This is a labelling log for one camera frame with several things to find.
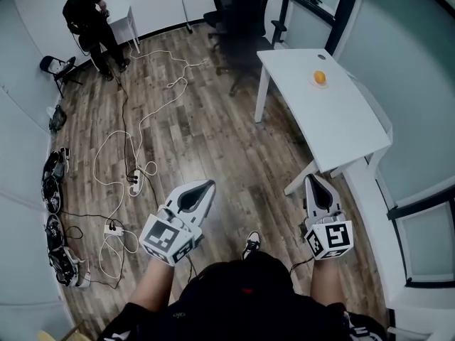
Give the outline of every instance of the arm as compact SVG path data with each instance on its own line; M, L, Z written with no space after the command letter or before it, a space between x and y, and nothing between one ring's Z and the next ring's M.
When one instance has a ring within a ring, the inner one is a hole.
M173 272L173 266L151 257L147 270L129 302L152 312L166 308L171 295Z
M314 262L310 296L324 305L345 302L336 259Z

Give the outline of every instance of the window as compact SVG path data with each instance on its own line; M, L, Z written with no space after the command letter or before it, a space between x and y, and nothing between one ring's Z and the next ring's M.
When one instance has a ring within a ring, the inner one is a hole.
M402 248L407 285L455 286L455 188L389 212Z

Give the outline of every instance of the white desk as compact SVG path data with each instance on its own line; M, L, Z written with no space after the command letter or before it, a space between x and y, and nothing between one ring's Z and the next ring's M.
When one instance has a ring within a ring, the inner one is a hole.
M116 2L115 4L109 5L108 9L109 18L107 18L107 22L110 26L117 23L118 21L126 19L129 32L131 33L131 37L134 41L134 45L136 46L137 52L140 54L141 51L139 50L139 38L137 36L136 24L134 22L131 6L123 2Z
M286 187L286 195L300 187L310 173L342 169L391 144L362 94L324 49L267 50L257 55L263 66L255 121L262 119L272 77L314 157ZM326 88L311 84L316 70L326 74Z

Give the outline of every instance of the black folding chair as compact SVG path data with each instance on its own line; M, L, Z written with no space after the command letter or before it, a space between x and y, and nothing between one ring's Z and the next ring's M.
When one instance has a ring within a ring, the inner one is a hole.
M54 60L56 60L59 63L59 69L57 70L57 72L49 70L49 67ZM60 92L62 98L63 98L62 86L66 84L68 81L82 85L81 82L75 81L72 78L68 77L70 74L74 72L73 68L77 68L77 65L74 64L75 61L76 57L71 57L69 60L65 62L64 60L59 60L58 58L51 57L50 55L45 56L41 60L40 69L43 72L50 73L54 77L55 84L57 85L58 91ZM58 84L58 80L62 80L62 85Z

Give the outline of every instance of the man in black shirt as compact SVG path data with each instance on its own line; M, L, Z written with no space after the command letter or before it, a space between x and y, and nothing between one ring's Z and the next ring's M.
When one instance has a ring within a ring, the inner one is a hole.
M115 59L119 71L124 72L130 59L124 59L122 50L117 45L111 27L106 22L109 16L107 5L103 0L68 0L63 7L63 15L71 33L79 35L83 50L90 51L93 62L106 80L112 80L112 73L101 56L102 43Z
M335 259L315 261L311 297L299 296L252 232L242 260L204 269L168 306L173 267L152 257L129 303L99 341L385 340L372 318L345 310Z

